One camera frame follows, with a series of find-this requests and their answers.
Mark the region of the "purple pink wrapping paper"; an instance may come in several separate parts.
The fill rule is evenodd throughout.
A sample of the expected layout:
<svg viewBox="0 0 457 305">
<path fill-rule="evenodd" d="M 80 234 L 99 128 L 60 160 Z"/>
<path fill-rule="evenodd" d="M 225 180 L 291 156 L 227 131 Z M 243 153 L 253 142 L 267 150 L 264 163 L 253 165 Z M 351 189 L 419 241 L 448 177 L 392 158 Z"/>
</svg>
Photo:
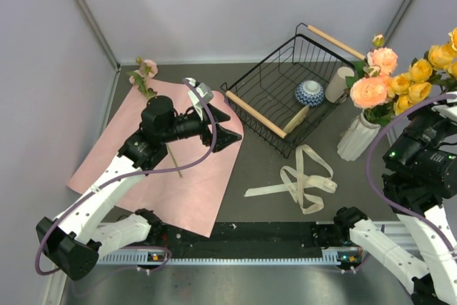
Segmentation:
<svg viewBox="0 0 457 305">
<path fill-rule="evenodd" d="M 183 84 L 152 80 L 150 87 L 173 100 L 174 108 L 183 113 L 190 107 L 189 89 Z M 225 129 L 243 135 L 241 121 L 224 101 L 224 96 L 213 91 L 211 105 L 231 117 L 222 123 Z M 131 90 L 111 118 L 108 126 L 92 150 L 70 178 L 67 186 L 83 194 L 96 180 L 120 149 L 125 140 L 138 129 L 141 111 L 146 98 L 136 89 Z M 229 183 L 241 142 L 230 144 L 220 152 L 212 153 L 197 166 L 177 172 L 152 174 L 130 189 L 117 206 L 134 212 L 148 209 L 165 223 L 209 237 Z M 178 166 L 183 166 L 202 157 L 209 148 L 202 145 L 199 137 L 170 143 L 172 156 Z"/>
</svg>

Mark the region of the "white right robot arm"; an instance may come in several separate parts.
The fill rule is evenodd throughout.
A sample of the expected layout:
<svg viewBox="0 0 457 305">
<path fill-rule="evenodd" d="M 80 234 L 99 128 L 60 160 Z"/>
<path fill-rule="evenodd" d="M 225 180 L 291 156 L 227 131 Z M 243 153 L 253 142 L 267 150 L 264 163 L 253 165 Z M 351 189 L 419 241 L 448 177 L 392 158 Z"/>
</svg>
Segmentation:
<svg viewBox="0 0 457 305">
<path fill-rule="evenodd" d="M 332 224 L 288 223 L 289 238 L 312 246 L 357 246 L 386 267 L 415 304 L 456 302 L 456 239 L 443 200 L 456 195 L 456 155 L 442 150 L 456 133 L 456 105 L 423 102 L 405 113 L 409 125 L 384 155 L 388 173 L 378 195 L 396 214 L 419 256 L 378 229 L 355 207 Z"/>
</svg>

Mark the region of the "yellow flower stem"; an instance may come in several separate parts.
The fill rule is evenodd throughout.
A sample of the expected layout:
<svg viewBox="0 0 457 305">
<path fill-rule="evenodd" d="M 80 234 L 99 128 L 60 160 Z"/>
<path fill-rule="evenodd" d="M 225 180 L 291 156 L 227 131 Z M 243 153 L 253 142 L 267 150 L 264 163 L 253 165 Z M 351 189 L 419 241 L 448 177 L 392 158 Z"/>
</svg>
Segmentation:
<svg viewBox="0 0 457 305">
<path fill-rule="evenodd" d="M 456 90 L 456 30 L 448 33 L 446 43 L 431 46 L 422 58 L 414 58 L 405 72 L 390 77 L 393 97 L 378 122 L 381 126 L 427 99 L 434 86 L 442 93 Z"/>
</svg>

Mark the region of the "cream ribbon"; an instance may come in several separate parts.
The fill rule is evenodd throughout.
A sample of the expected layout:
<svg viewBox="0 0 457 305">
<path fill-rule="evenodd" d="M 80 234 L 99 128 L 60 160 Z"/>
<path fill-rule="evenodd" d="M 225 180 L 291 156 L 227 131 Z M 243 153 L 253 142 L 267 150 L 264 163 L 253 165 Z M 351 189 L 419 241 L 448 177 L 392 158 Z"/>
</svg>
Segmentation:
<svg viewBox="0 0 457 305">
<path fill-rule="evenodd" d="M 304 156 L 322 166 L 328 176 L 306 175 Z M 334 194 L 338 184 L 333 180 L 333 169 L 322 159 L 309 145 L 303 144 L 295 150 L 296 167 L 282 166 L 280 177 L 282 184 L 248 189 L 244 197 L 255 197 L 269 194 L 288 192 L 293 201 L 299 205 L 303 215 L 314 214 L 324 208 L 323 199 L 320 196 L 308 194 L 307 189 L 316 188 L 329 194 Z"/>
</svg>

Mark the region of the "double pink rose stem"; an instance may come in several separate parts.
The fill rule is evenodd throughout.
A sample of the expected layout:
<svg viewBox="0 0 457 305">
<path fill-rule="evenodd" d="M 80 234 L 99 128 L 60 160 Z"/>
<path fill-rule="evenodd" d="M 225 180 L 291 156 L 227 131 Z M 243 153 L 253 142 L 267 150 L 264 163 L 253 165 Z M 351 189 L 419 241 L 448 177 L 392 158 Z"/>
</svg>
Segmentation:
<svg viewBox="0 0 457 305">
<path fill-rule="evenodd" d="M 363 110 L 365 119 L 377 124 L 387 112 L 387 104 L 392 101 L 391 77 L 379 75 L 363 77 L 353 84 L 349 95 L 356 108 Z"/>
</svg>

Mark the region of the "single pink rose stem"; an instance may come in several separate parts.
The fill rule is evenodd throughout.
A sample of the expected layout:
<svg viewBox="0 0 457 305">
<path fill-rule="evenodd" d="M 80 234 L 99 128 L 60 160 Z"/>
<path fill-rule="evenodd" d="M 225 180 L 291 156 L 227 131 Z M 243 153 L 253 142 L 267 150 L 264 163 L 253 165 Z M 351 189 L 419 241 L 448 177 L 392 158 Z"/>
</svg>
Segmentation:
<svg viewBox="0 0 457 305">
<path fill-rule="evenodd" d="M 385 46 L 383 34 L 375 35 L 372 40 L 372 49 L 366 53 L 361 61 L 357 61 L 356 75 L 359 78 L 390 76 L 398 65 L 398 56 L 393 49 Z"/>
</svg>

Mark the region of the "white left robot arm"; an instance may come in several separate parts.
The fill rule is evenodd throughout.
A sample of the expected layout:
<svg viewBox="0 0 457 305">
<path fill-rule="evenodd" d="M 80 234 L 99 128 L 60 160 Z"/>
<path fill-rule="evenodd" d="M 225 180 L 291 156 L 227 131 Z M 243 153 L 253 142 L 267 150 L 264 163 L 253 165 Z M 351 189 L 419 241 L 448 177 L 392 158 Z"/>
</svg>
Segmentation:
<svg viewBox="0 0 457 305">
<path fill-rule="evenodd" d="M 57 265 L 71 280 L 84 278 L 103 256 L 132 243 L 157 244 L 162 229 L 151 210 L 139 209 L 112 225 L 101 225 L 119 200 L 147 176 L 160 174 L 157 166 L 166 158 L 166 145 L 199 137 L 208 151 L 179 171 L 200 170 L 211 153 L 222 151 L 241 140 L 236 132 L 222 127 L 231 117 L 195 98 L 185 113 L 178 114 L 167 96 L 150 99 L 141 112 L 138 129 L 130 135 L 105 172 L 77 201 L 54 219 L 44 217 L 37 225 L 39 253 Z"/>
</svg>

